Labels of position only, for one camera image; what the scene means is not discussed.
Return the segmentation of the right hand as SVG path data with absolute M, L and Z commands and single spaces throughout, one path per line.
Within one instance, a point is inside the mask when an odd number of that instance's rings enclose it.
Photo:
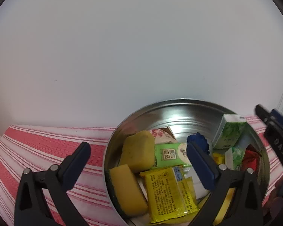
M 274 190 L 270 193 L 263 206 L 263 225 L 269 225 L 283 209 L 283 176 L 275 183 Z

